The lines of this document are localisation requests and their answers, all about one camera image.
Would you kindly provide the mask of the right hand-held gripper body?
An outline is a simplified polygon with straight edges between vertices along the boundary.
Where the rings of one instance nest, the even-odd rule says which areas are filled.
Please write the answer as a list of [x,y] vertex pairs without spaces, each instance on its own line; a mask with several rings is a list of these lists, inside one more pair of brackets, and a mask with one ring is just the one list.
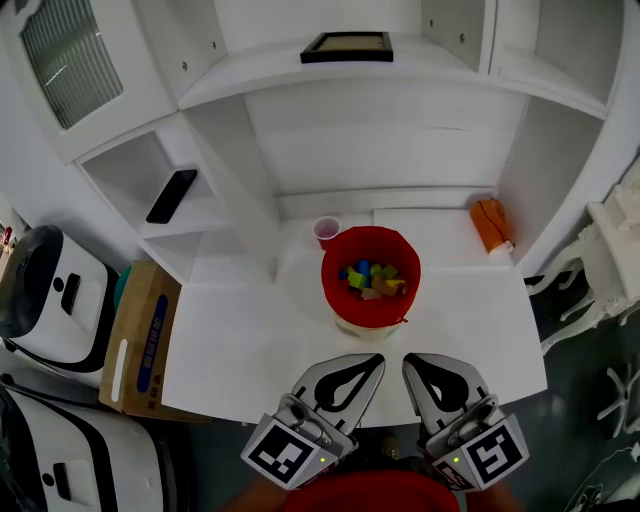
[[432,466],[454,491],[482,491],[512,473],[529,458],[515,415],[505,414],[494,395],[426,441]]

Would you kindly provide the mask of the colourful blocks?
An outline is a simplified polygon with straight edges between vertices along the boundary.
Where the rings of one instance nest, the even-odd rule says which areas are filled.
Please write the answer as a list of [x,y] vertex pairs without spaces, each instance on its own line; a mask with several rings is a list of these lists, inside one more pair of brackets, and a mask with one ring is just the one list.
[[[356,270],[357,272],[362,273],[363,275],[367,276],[367,287],[364,288],[363,290],[358,290],[358,289],[354,289],[351,288],[348,284],[347,281],[347,275],[346,275],[346,269],[348,267],[352,267],[354,270]],[[377,262],[372,262],[370,260],[359,260],[355,263],[354,266],[348,266],[345,268],[342,268],[339,273],[338,273],[338,279],[340,282],[342,282],[343,284],[346,285],[348,292],[355,296],[358,297],[360,300],[363,301],[372,301],[372,300],[377,300],[377,299],[381,299],[381,298],[391,298],[391,297],[387,297],[384,296],[380,293],[378,293],[376,290],[374,290],[372,288],[371,285],[371,279],[379,274],[384,275],[387,279],[403,279],[406,281],[406,293],[404,295],[406,295],[408,293],[408,281],[403,278],[400,275],[399,270],[392,266],[392,265],[386,265],[386,266],[382,266],[381,264],[377,263]]]

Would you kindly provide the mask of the person's left forearm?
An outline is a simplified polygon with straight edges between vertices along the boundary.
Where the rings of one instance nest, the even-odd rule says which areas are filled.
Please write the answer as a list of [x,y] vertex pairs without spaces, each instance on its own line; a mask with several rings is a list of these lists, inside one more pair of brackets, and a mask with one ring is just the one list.
[[224,504],[219,512],[278,512],[290,492],[258,477],[245,490]]

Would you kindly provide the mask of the person's right forearm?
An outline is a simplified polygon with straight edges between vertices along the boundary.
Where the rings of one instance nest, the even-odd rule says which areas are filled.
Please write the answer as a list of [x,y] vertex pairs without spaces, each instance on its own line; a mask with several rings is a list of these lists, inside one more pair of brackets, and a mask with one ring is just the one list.
[[484,491],[466,495],[467,512],[524,512],[508,485],[498,482]]

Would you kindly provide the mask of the red lined patterned storage bucket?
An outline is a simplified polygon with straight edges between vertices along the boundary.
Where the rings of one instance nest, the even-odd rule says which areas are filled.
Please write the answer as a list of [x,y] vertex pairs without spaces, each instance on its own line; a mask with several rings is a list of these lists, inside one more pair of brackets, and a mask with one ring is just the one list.
[[[408,281],[408,293],[372,301],[351,295],[338,273],[362,259],[396,267]],[[352,227],[338,234],[326,250],[321,267],[324,295],[336,322],[359,337],[387,337],[406,323],[420,280],[421,263],[414,248],[399,232],[379,226]]]

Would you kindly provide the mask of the white desk with hutch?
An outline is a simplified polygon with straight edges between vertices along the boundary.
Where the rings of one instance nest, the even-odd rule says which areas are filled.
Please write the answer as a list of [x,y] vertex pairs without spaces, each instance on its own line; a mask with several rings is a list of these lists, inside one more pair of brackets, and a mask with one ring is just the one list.
[[[640,136],[640,0],[139,0],[175,112],[63,163],[0,42],[0,177],[31,223],[182,287],[164,404],[255,421],[304,369],[376,351],[367,426],[409,423],[409,352],[475,365],[504,402],[547,378],[524,279],[618,179]],[[321,33],[388,32],[393,62],[302,64]],[[147,214],[197,177],[168,224]],[[515,247],[471,220],[504,206]],[[359,337],[325,298],[314,222],[379,226],[417,252],[407,322]]]

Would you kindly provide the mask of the white swivel chair base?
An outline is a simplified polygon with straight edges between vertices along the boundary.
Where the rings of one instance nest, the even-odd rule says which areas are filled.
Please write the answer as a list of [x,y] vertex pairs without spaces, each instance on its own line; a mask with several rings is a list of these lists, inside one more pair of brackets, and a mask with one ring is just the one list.
[[609,367],[606,376],[614,388],[612,401],[597,413],[598,421],[611,420],[611,438],[640,431],[640,366],[627,363],[622,372]]

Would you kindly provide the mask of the pink plastic cup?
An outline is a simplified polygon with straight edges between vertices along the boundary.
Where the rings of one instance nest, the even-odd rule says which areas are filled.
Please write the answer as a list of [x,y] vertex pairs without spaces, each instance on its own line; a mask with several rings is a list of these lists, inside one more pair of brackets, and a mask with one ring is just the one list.
[[322,216],[318,218],[312,227],[312,233],[324,251],[328,249],[331,242],[340,232],[341,223],[333,216]]

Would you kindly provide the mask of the orange fabric pouch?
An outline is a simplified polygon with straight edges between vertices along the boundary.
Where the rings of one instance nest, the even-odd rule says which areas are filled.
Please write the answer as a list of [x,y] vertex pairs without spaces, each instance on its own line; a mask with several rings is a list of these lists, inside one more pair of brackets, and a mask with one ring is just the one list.
[[500,249],[511,253],[515,247],[512,229],[503,204],[495,198],[478,200],[469,210],[474,227],[486,249],[491,254]]

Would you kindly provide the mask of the brown cardboard box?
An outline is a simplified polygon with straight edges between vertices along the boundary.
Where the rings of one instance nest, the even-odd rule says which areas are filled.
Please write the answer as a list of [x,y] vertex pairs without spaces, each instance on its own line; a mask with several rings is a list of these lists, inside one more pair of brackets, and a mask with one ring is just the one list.
[[165,368],[181,285],[155,262],[133,263],[119,302],[99,400],[128,416],[209,423],[208,416],[162,403]]

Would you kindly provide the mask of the white ornate vanity table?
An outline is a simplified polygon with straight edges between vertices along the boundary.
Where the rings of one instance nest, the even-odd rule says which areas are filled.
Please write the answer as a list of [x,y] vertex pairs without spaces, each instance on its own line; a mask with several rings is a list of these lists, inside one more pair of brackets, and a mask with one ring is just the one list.
[[583,314],[542,341],[543,353],[606,318],[616,318],[623,326],[640,311],[640,150],[606,200],[590,202],[587,210],[591,223],[553,258],[542,279],[527,287],[529,295],[539,294],[564,271],[570,275],[559,285],[561,290],[579,272],[585,273],[588,284],[585,296],[561,319],[577,311]]

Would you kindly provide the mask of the teal round object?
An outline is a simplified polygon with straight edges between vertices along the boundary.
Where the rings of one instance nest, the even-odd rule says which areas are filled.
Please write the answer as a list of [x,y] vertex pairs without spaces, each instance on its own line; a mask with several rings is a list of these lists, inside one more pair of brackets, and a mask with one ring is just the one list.
[[116,284],[115,284],[115,288],[114,288],[114,294],[113,294],[113,304],[114,304],[114,311],[118,310],[118,307],[120,305],[123,293],[124,293],[124,289],[126,287],[129,275],[131,272],[131,266],[128,266],[118,277]]

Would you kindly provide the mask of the black phone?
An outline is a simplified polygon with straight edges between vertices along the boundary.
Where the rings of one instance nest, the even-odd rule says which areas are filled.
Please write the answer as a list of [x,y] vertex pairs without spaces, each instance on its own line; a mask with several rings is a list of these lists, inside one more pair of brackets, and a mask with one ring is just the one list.
[[175,171],[146,217],[150,224],[168,224],[197,177],[196,169]]

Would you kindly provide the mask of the white cabinet door glass pane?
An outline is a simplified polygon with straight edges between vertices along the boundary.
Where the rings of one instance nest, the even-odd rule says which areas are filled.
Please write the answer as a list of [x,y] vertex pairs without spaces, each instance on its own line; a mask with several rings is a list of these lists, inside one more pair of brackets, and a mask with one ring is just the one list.
[[65,164],[177,109],[139,0],[0,0],[0,42]]

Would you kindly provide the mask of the black picture frame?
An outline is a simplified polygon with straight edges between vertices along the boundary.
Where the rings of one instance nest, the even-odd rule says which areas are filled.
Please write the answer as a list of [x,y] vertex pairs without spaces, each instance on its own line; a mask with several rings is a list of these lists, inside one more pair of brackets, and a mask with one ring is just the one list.
[[300,61],[302,64],[393,62],[394,51],[388,32],[324,32],[300,53]]

